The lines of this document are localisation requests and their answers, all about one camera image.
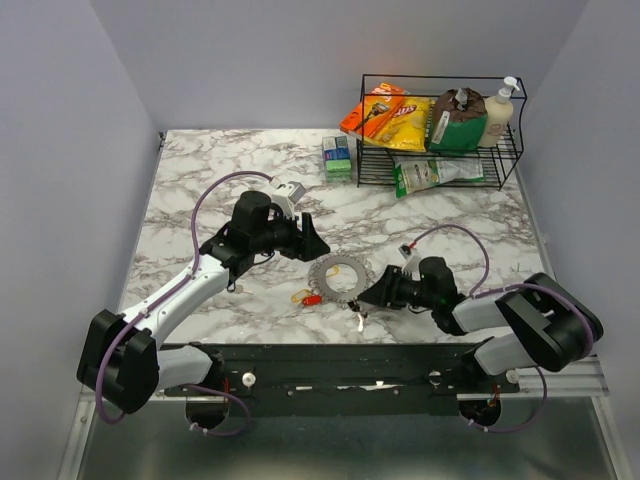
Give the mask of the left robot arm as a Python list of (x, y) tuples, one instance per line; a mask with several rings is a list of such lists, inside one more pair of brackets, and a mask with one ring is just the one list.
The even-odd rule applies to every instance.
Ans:
[(201, 395), (214, 393), (222, 372), (210, 354), (191, 345), (161, 347), (206, 300), (233, 288), (256, 256), (279, 253), (309, 262), (329, 253), (311, 215), (294, 212), (303, 194), (296, 182), (270, 194), (242, 193), (230, 221), (198, 246), (179, 275), (124, 312), (103, 310), (92, 319), (78, 380), (124, 414), (139, 410), (158, 390), (189, 384)]

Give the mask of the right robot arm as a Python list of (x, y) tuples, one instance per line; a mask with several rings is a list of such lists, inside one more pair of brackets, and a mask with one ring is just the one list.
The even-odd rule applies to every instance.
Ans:
[(414, 280), (400, 267), (389, 265), (358, 300), (395, 310), (425, 308), (440, 330), (454, 336), (510, 328), (509, 334), (486, 339), (462, 356), (460, 379), (474, 392), (485, 390), (497, 375), (512, 369), (559, 372), (589, 355), (604, 334), (598, 317), (545, 273), (475, 297), (458, 291), (442, 257), (422, 259), (418, 273)]

